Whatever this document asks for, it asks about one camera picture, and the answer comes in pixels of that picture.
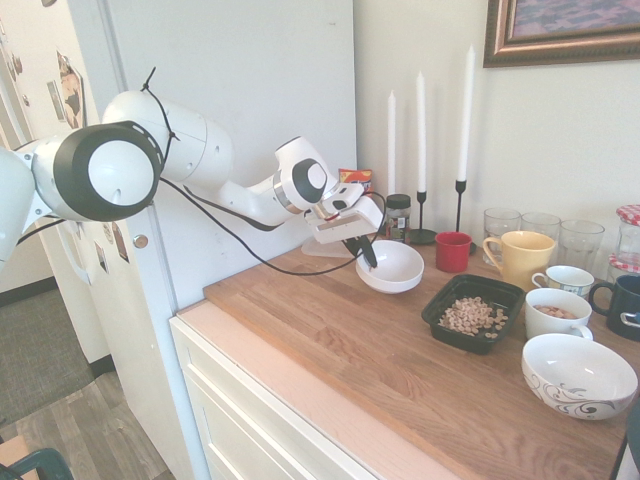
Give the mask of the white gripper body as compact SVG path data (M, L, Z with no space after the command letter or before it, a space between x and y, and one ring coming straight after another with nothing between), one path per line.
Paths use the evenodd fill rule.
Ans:
M316 241L321 244L340 242L375 233L384 215L369 197L361 197L354 206L339 213L333 220L321 219L312 210L304 214Z

